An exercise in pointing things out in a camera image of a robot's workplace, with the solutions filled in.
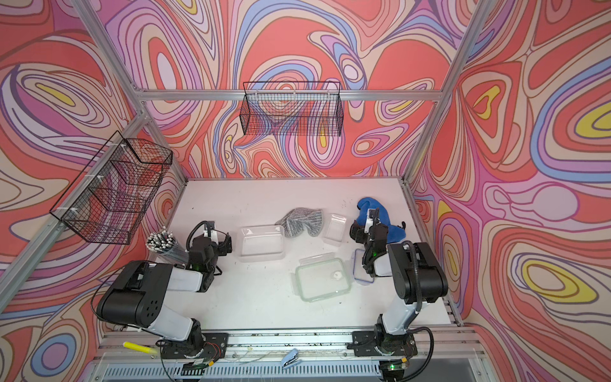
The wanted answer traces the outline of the green-rimmed clear lid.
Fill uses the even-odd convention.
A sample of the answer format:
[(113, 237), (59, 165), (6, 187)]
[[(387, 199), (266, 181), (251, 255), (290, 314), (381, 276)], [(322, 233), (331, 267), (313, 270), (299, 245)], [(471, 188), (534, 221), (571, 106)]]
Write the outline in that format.
[(300, 259), (291, 282), (294, 294), (303, 302), (332, 299), (352, 289), (345, 262), (333, 253)]

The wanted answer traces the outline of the small clear box base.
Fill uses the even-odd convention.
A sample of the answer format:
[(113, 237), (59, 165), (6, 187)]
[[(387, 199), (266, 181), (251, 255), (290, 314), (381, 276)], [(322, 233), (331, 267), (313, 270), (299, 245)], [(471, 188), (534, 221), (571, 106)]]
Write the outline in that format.
[(323, 235), (323, 242), (340, 247), (345, 235), (347, 218), (340, 214), (331, 213)]

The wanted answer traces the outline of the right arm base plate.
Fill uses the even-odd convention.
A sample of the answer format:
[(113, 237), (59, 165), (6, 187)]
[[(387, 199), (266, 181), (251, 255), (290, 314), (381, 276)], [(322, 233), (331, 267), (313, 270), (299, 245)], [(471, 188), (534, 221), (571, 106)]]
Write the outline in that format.
[(413, 335), (377, 334), (374, 331), (354, 331), (346, 345), (357, 357), (406, 357), (418, 354)]

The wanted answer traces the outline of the large clear lunch box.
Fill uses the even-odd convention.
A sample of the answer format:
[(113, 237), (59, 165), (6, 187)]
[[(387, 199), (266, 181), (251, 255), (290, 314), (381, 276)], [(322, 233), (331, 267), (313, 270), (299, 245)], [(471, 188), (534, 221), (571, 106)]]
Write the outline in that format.
[(237, 257), (244, 263), (276, 261), (286, 256), (281, 225), (243, 227), (238, 237)]

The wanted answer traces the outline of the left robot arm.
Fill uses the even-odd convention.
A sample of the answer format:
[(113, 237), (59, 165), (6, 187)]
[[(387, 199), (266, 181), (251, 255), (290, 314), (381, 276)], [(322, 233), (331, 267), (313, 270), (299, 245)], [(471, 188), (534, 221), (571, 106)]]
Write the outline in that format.
[(208, 345), (201, 324), (165, 304), (168, 292), (207, 292), (222, 275), (218, 259), (232, 252), (232, 237), (213, 237), (213, 229), (187, 239), (185, 268), (150, 261), (132, 261), (104, 293), (94, 313), (103, 322), (141, 329), (159, 337), (162, 356), (170, 359), (200, 357)]

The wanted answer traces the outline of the small blue-rimmed lunch box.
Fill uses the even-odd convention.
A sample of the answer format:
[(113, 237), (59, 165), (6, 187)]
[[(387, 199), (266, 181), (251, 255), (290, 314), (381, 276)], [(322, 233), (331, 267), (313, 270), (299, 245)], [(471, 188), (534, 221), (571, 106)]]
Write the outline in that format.
[(375, 279), (363, 268), (364, 249), (356, 249), (351, 259), (351, 269), (354, 281), (363, 286), (371, 285)]

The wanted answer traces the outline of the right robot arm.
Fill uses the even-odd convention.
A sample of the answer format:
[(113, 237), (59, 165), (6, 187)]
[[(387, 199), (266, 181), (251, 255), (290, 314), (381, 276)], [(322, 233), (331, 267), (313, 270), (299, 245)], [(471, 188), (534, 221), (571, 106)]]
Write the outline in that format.
[(381, 314), (373, 330), (353, 332), (350, 348), (358, 357), (399, 356), (418, 353), (412, 324), (429, 305), (446, 296), (449, 284), (439, 261), (427, 243), (388, 241), (389, 226), (380, 209), (361, 210), (350, 229), (350, 237), (364, 246), (355, 251), (353, 277), (361, 283), (390, 277), (396, 298)]

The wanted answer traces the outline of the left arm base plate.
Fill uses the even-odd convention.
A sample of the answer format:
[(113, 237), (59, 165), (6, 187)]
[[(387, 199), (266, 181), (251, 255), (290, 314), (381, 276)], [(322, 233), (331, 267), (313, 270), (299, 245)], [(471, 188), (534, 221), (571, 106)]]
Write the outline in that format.
[(156, 345), (161, 350), (162, 358), (168, 360), (205, 359), (218, 361), (226, 355), (228, 333), (205, 333), (191, 337), (184, 342), (166, 339), (157, 340)]

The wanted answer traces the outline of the grey striped cloth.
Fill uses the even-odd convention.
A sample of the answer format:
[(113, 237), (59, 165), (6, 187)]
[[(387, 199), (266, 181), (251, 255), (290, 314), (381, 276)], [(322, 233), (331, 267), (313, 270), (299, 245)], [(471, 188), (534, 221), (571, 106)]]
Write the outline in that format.
[(306, 232), (310, 237), (318, 237), (323, 229), (324, 216), (321, 209), (298, 207), (292, 209), (275, 222), (284, 229), (284, 236), (295, 238)]

